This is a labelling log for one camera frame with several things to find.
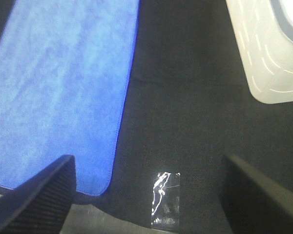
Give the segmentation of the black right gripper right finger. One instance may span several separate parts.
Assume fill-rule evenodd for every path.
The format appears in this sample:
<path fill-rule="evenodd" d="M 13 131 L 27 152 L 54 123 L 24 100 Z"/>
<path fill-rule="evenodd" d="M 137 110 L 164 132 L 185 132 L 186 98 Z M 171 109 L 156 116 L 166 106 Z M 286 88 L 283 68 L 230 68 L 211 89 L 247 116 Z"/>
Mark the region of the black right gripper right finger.
<path fill-rule="evenodd" d="M 293 234 L 293 192 L 236 155 L 222 159 L 221 205 L 235 234 Z"/>

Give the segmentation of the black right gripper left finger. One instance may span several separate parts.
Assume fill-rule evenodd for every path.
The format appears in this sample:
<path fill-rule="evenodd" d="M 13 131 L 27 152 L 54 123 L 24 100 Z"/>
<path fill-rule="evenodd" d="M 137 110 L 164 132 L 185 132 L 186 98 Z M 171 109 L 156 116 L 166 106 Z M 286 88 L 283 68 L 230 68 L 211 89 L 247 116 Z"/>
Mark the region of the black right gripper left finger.
<path fill-rule="evenodd" d="M 75 158 L 63 155 L 0 197 L 0 234 L 60 233 L 75 192 Z"/>

